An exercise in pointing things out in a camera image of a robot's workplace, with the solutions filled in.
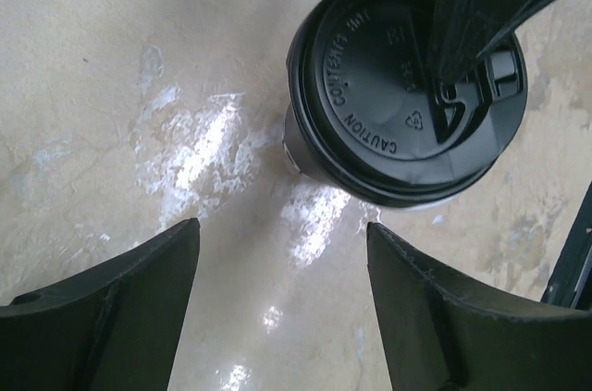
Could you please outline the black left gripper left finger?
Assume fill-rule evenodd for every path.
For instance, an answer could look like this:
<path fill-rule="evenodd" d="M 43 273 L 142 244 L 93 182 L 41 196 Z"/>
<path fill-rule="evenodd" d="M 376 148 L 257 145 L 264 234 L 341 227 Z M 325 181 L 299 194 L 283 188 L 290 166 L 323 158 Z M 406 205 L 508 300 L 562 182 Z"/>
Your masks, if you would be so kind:
<path fill-rule="evenodd" d="M 183 220 L 1 309 L 4 390 L 165 390 L 200 250 Z"/>

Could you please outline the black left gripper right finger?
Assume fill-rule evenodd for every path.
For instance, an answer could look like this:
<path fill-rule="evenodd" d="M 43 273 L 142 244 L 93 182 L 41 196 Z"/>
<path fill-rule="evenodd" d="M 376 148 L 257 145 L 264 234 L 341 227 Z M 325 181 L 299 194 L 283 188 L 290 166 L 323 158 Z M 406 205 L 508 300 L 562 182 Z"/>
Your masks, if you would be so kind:
<path fill-rule="evenodd" d="M 494 288 L 379 223 L 366 245 L 393 389 L 590 389 L 590 312 Z"/>

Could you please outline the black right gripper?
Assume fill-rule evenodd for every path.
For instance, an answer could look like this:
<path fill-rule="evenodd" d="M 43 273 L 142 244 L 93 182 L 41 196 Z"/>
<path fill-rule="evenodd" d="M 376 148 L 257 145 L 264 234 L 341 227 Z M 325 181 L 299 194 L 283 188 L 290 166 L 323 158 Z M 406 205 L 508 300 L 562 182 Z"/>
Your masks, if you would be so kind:
<path fill-rule="evenodd" d="M 591 310 L 591 200 L 584 199 L 542 295 L 543 303 Z"/>

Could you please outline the black plastic cup lid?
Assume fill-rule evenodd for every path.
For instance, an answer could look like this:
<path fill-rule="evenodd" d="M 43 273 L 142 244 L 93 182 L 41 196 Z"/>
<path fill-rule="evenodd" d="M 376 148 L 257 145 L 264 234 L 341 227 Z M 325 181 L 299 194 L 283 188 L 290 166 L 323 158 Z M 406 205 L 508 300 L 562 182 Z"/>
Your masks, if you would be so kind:
<path fill-rule="evenodd" d="M 527 102 L 521 46 L 507 36 L 458 81 L 428 70 L 436 0 L 322 0 L 287 57 L 290 104 L 314 159 L 386 204 L 471 188 L 515 137 Z"/>

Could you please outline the white paper coffee cup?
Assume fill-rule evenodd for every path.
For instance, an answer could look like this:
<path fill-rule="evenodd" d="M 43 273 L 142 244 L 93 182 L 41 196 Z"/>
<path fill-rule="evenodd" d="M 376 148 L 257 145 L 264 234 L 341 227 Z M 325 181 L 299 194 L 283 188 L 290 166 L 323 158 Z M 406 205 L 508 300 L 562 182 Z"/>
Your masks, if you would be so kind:
<path fill-rule="evenodd" d="M 282 136 L 282 143 L 285 154 L 290 160 L 290 164 L 302 175 L 310 178 L 317 184 L 322 186 L 328 186 L 331 188 L 339 189 L 357 200 L 368 202 L 377 206 L 384 206 L 389 209 L 404 211 L 404 212 L 415 212 L 423 211 L 429 208 L 440 206 L 455 200 L 459 194 L 450 195 L 438 201 L 431 202 L 400 202 L 395 201 L 393 204 L 386 204 L 370 197 L 365 197 L 362 194 L 357 194 L 347 189 L 343 184 L 333 180 L 329 174 L 322 168 L 322 166 L 314 159 L 312 152 L 308 149 L 304 136 L 300 132 L 300 128 L 296 121 L 294 114 L 293 105 L 289 104 L 284 118 L 284 130 Z"/>

